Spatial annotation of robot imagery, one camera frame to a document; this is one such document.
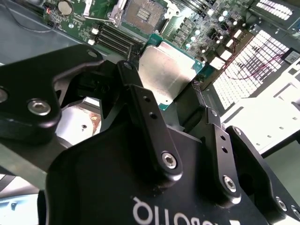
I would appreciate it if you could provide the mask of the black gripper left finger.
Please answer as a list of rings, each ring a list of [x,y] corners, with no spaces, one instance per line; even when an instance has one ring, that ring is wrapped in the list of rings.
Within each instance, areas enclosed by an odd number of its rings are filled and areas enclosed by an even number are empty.
[[[66,149],[55,131],[62,111],[84,97],[99,99],[104,130],[127,123],[142,137],[158,187],[170,187],[183,164],[153,93],[135,66],[111,63],[75,45],[0,68],[0,166],[43,187]]]

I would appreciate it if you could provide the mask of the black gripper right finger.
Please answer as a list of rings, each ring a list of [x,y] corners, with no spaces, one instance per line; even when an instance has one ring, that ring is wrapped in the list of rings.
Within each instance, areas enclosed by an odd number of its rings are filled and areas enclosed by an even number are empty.
[[[212,181],[218,199],[225,206],[241,202],[242,194],[252,196],[254,206],[270,225],[298,225],[300,207],[270,166],[237,127],[222,127],[218,113],[206,105],[200,84],[191,87],[198,100],[201,118],[193,128],[208,152]]]

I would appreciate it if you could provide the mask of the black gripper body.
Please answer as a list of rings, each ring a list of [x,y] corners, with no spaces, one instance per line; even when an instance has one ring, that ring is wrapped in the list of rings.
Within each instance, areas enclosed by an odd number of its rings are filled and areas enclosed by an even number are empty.
[[[62,152],[46,178],[48,225],[265,225],[246,194],[217,205],[202,163],[203,145],[171,130],[183,163],[181,179],[157,186],[144,141],[123,123]]]

